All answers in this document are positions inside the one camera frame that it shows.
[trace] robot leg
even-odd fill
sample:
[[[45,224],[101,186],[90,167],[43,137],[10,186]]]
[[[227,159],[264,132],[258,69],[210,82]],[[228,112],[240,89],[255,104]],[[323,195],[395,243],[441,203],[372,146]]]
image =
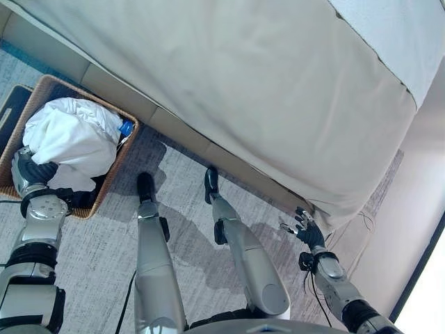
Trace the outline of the robot leg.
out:
[[[138,210],[138,262],[135,278],[136,333],[182,333],[186,317],[168,251],[168,227],[159,217],[152,191],[153,181],[143,173],[138,178],[141,204]]]
[[[215,241],[229,244],[249,309],[258,317],[289,319],[289,295],[277,269],[250,228],[217,192],[216,169],[210,168],[206,178],[209,176],[213,178],[213,191],[209,193],[209,180],[206,190],[213,207]]]

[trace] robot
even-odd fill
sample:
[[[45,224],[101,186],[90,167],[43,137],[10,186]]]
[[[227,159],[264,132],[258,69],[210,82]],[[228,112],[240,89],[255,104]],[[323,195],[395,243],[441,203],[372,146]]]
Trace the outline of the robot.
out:
[[[54,285],[60,229],[67,203],[47,187],[57,165],[36,165],[28,147],[15,153],[12,174],[22,197],[26,225],[20,232],[5,269],[0,273],[0,334],[58,333],[63,323],[65,292]],[[244,288],[247,307],[188,325],[167,242],[168,222],[159,216],[154,182],[148,173],[138,176],[138,259],[135,277],[135,332],[146,333],[302,333],[340,334],[343,331],[291,321],[290,300],[269,256],[243,224],[235,209],[219,194],[218,172],[204,177],[205,201],[212,206],[215,242],[228,244]],[[282,225],[306,243],[299,265],[311,271],[331,313],[350,333],[401,332],[376,312],[349,281],[315,220],[296,210],[296,230]]]

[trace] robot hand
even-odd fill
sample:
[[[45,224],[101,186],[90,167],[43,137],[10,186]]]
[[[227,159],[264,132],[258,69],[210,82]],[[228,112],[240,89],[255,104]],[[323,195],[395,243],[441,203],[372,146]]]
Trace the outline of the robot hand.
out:
[[[58,168],[54,162],[37,165],[31,157],[29,146],[25,146],[16,151],[12,161],[15,190],[22,198],[33,191],[46,189],[47,182],[53,178]]]
[[[295,220],[302,224],[302,226],[296,225],[298,230],[296,237],[307,244],[310,250],[315,247],[325,248],[325,238],[312,216],[301,207],[297,208],[296,214]]]

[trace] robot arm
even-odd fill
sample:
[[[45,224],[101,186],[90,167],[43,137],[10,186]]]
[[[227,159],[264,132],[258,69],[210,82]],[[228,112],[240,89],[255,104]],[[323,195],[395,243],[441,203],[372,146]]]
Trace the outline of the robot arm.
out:
[[[300,268],[310,270],[315,275],[317,287],[322,291],[331,313],[341,321],[351,333],[394,334],[401,332],[385,317],[374,310],[349,281],[345,270],[334,253],[325,247],[323,235],[315,220],[305,210],[296,210],[297,231],[288,232],[305,242],[311,254],[300,255]]]
[[[65,292],[54,285],[54,269],[67,205],[46,185],[57,165],[37,165],[31,155],[18,150],[11,168],[26,222],[0,273],[1,334],[58,333],[63,321]]]

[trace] white cloth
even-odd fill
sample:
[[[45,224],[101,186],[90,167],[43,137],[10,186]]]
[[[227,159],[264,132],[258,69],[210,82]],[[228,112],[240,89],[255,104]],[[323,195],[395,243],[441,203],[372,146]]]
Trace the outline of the white cloth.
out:
[[[120,117],[89,100],[63,97],[47,102],[26,123],[23,144],[37,164],[60,164],[50,188],[92,191],[90,178],[106,174],[115,161]]]
[[[445,53],[438,0],[329,0],[408,87],[420,108]]]

